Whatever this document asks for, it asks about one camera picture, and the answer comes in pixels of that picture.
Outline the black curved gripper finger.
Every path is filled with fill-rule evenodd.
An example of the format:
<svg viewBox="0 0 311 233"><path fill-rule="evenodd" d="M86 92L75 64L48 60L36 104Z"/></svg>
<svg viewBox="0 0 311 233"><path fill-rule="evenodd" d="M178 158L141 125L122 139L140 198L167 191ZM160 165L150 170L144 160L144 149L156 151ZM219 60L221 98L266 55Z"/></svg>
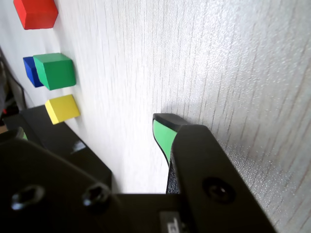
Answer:
<svg viewBox="0 0 311 233"><path fill-rule="evenodd" d="M25 140L0 135L0 230L3 233L126 233L110 189Z"/></svg>

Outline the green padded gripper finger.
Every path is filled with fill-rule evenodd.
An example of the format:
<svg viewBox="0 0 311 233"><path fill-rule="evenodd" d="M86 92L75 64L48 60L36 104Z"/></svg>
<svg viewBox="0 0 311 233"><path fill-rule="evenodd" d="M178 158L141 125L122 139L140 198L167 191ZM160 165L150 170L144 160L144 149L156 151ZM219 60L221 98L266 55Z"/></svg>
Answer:
<svg viewBox="0 0 311 233"><path fill-rule="evenodd" d="M155 113L153 135L171 163L193 232L274 232L208 127L175 114Z"/></svg>

